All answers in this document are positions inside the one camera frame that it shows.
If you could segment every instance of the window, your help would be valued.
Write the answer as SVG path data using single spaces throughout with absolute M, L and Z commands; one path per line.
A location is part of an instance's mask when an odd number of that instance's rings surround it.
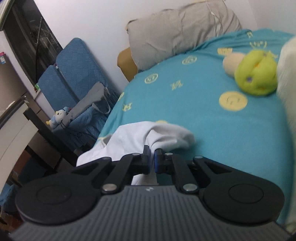
M 40 28 L 41 18 L 34 0 L 16 0 L 4 24 L 4 32 L 15 57 L 33 85 L 38 82 L 47 67 L 55 63 L 57 55 L 62 50 L 44 19 Z

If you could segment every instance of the gray ribbed plastic surface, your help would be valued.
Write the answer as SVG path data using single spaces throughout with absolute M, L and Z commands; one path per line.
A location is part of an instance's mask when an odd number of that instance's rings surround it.
M 84 218 L 62 226 L 23 224 L 12 233 L 15 241 L 102 240 L 287 240 L 276 223 L 240 227 L 210 215 L 196 196 L 174 186 L 126 186 L 104 196 Z

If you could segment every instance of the yellow letter print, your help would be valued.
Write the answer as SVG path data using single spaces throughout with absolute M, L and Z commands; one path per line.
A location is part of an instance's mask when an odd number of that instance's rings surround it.
M 217 52 L 219 55 L 227 56 L 232 53 L 232 48 L 218 48 Z
M 273 58 L 278 58 L 278 55 L 275 55 L 273 52 L 271 52 L 270 50 L 268 51 L 268 53 L 273 57 Z
M 267 41 L 250 42 L 252 48 L 265 49 L 267 47 Z
M 175 90 L 177 87 L 182 87 L 183 84 L 181 83 L 181 80 L 178 80 L 177 82 L 171 84 L 171 87 L 172 87 L 172 91 Z
M 123 108 L 122 108 L 122 110 L 125 111 L 125 112 L 127 112 L 128 110 L 131 109 L 131 105 L 132 105 L 132 104 L 133 104 L 133 103 L 123 104 Z
M 251 31 L 247 32 L 247 35 L 249 36 L 249 39 L 253 37 L 253 34 Z

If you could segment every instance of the green plush toy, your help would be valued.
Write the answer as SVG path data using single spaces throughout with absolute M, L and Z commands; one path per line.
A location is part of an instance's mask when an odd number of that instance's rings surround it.
M 240 89 L 248 94 L 268 95 L 277 88 L 277 63 L 270 52 L 232 53 L 224 58 L 223 67 L 228 75 L 234 77 Z

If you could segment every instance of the gray strap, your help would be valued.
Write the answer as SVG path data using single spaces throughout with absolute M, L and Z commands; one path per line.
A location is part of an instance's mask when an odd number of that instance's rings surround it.
M 100 113 L 102 113 L 102 114 L 105 114 L 105 115 L 109 114 L 110 111 L 111 111 L 111 107 L 110 107 L 110 105 L 109 105 L 109 103 L 108 103 L 108 100 L 107 100 L 107 98 L 106 98 L 106 93 L 110 95 L 110 92 L 109 92 L 109 90 L 107 89 L 107 87 L 105 87 L 105 91 L 104 91 L 104 95 L 103 95 L 103 98 L 106 100 L 107 105 L 108 105 L 108 111 L 107 111 L 107 112 L 102 112 L 102 111 L 100 111 L 100 109 L 96 106 L 95 103 L 92 103 L 92 105 L 91 105 L 95 110 L 97 110 L 98 112 L 100 112 Z

